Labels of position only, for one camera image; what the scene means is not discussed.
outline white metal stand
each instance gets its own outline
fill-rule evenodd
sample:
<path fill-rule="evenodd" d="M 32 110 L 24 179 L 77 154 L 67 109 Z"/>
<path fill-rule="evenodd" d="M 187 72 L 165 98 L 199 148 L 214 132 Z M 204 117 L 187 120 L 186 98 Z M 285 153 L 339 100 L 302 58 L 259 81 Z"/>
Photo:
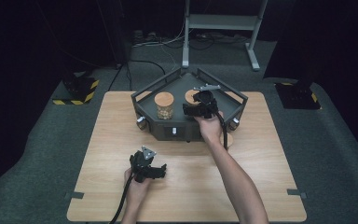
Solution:
<path fill-rule="evenodd" d="M 263 0 L 257 16 L 228 16 L 228 15 L 200 15 L 190 14 L 190 0 L 186 0 L 186 20 L 185 20 L 185 43 L 183 45 L 182 67 L 188 68 L 188 30 L 193 29 L 219 29 L 219 30 L 250 30 L 252 32 L 251 42 L 246 43 L 254 71 L 260 70 L 257 58 L 255 57 L 254 46 L 257 33 L 263 20 L 268 0 Z"/>

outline wooden table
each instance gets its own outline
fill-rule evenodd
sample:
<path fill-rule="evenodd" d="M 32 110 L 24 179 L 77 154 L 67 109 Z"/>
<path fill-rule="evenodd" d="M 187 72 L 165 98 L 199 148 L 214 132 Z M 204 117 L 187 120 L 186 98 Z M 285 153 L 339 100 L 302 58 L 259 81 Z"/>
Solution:
<path fill-rule="evenodd" d="M 146 146 L 158 153 L 152 166 L 167 163 L 167 174 L 152 182 L 139 221 L 238 221 L 205 143 L 157 141 L 141 131 L 131 94 L 110 91 L 104 96 L 75 188 L 84 197 L 72 198 L 68 219 L 110 221 L 123 192 L 130 155 Z M 260 92 L 244 94 L 249 100 L 240 127 L 231 133 L 229 153 L 254 180 L 269 221 L 304 221 L 307 214 L 300 197 L 287 193 L 296 183 L 266 100 Z"/>

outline human arm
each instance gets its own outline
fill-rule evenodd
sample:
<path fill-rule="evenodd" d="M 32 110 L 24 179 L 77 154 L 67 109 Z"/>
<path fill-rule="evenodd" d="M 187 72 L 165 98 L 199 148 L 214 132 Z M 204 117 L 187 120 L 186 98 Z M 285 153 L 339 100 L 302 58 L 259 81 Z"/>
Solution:
<path fill-rule="evenodd" d="M 124 173 L 124 179 L 127 181 L 131 175 L 131 169 L 128 169 Z M 151 179 L 146 178 L 144 182 L 138 183 L 135 180 L 132 180 L 130 183 L 129 190 L 126 197 L 126 208 L 124 211 L 123 218 L 121 219 L 121 224 L 134 224 L 139 215 L 142 203 L 144 202 L 145 196 L 147 194 L 147 189 L 150 185 Z"/>
<path fill-rule="evenodd" d="M 228 198 L 234 206 L 240 223 L 269 223 L 255 183 L 220 143 L 222 129 L 218 117 L 195 119 L 200 124 L 201 134 L 222 176 Z"/>

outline wooden disc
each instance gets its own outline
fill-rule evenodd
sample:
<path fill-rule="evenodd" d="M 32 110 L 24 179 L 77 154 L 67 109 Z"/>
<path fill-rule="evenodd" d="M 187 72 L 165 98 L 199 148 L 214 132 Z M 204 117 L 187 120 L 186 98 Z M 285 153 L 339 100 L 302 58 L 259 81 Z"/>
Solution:
<path fill-rule="evenodd" d="M 189 90 L 185 94 L 186 101 L 191 105 L 197 105 L 199 102 L 194 102 L 193 95 L 199 93 L 199 91 Z"/>
<path fill-rule="evenodd" d="M 220 143 L 222 145 L 225 144 L 225 139 L 223 134 L 220 136 Z M 227 134 L 227 148 L 231 147 L 231 145 L 234 143 L 234 138 L 232 137 L 232 135 L 230 133 Z"/>
<path fill-rule="evenodd" d="M 162 91 L 155 96 L 155 103 L 159 106 L 170 106 L 173 103 L 173 96 L 167 91 Z"/>

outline gray carpet floor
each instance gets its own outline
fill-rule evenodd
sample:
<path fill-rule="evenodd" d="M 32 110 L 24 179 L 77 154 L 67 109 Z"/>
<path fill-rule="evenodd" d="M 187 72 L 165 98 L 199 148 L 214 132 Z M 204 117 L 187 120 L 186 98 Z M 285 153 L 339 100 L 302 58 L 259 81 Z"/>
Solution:
<path fill-rule="evenodd" d="M 202 68 L 239 91 L 264 93 L 298 189 L 307 194 L 304 223 L 358 223 L 358 143 L 317 84 L 311 89 L 323 109 L 282 107 L 273 83 L 293 80 L 263 78 L 275 44 L 256 42 L 258 72 L 252 70 L 243 43 L 191 49 L 187 71 Z M 191 45 L 203 48 L 208 43 L 192 41 Z M 182 50 L 134 48 L 131 59 L 158 63 L 170 72 L 181 66 Z M 129 68 L 130 73 L 122 68 L 110 91 L 136 91 L 162 76 L 152 63 L 129 62 Z M 0 224 L 71 223 L 66 218 L 70 201 L 65 194 L 75 188 L 103 95 L 116 73 L 108 67 L 93 71 L 91 76 L 100 83 L 87 105 L 47 102 L 21 160 L 0 178 Z"/>

